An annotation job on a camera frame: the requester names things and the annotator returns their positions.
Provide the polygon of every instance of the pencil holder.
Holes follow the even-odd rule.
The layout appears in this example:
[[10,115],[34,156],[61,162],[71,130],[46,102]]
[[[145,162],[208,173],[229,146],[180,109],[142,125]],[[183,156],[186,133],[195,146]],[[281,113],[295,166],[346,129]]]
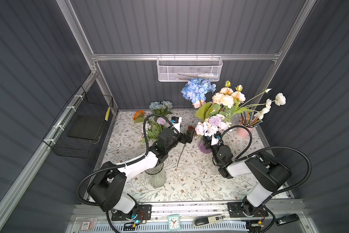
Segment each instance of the pencil holder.
[[[255,130],[255,127],[248,128],[248,130],[249,130],[251,133],[253,133],[254,130]],[[237,128],[237,135],[238,135],[239,137],[242,137],[242,138],[247,138],[247,137],[250,136],[250,134],[247,132],[247,130],[244,129],[244,128],[241,128],[241,127],[238,127],[238,128]]]

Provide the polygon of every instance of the black wire basket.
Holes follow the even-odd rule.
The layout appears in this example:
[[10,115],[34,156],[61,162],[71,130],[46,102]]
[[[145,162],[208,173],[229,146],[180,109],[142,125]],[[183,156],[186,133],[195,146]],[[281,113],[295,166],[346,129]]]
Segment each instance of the black wire basket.
[[110,114],[112,107],[111,96],[84,92],[73,107],[68,107],[64,120],[58,126],[52,126],[56,127],[52,139],[44,138],[43,141],[58,156],[98,156],[113,117]]

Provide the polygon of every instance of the barcode label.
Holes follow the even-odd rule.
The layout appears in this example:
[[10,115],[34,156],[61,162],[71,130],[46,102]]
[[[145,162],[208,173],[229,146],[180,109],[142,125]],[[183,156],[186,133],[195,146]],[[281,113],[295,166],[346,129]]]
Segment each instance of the barcode label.
[[88,230],[89,229],[89,224],[90,224],[90,222],[83,222],[81,230]]

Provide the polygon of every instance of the alarm clock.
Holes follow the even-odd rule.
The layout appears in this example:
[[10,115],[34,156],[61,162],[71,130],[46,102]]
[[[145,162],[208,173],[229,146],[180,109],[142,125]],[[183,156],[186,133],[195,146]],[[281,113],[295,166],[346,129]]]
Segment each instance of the alarm clock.
[[180,216],[178,214],[168,216],[168,230],[181,230]]

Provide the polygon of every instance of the table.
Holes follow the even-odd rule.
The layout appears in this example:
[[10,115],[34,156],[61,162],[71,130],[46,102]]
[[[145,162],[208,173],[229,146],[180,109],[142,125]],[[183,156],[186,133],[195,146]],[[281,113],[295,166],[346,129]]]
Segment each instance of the table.
[[[200,120],[196,118],[195,110],[173,110],[175,116],[182,117],[181,132],[189,125],[195,126]],[[143,154],[146,151],[144,143],[139,142],[142,123],[134,124],[135,111],[120,111],[108,143],[102,163],[111,161],[121,163]],[[194,136],[193,142],[186,144],[180,158],[183,144],[173,148],[164,161],[163,171],[167,174],[167,182],[157,189],[149,184],[148,174],[142,172],[129,180],[124,192],[129,193],[138,202],[170,202],[170,201],[211,201],[211,200],[241,200],[257,184],[252,173],[240,175],[233,179],[223,178],[218,167],[212,163],[212,154],[203,154],[198,148],[200,137]],[[234,156],[237,156],[248,144],[248,139],[239,137],[235,131],[229,131],[224,137]],[[260,136],[252,133],[252,144],[244,156],[263,148]],[[275,198],[288,198],[286,193],[280,193]]]

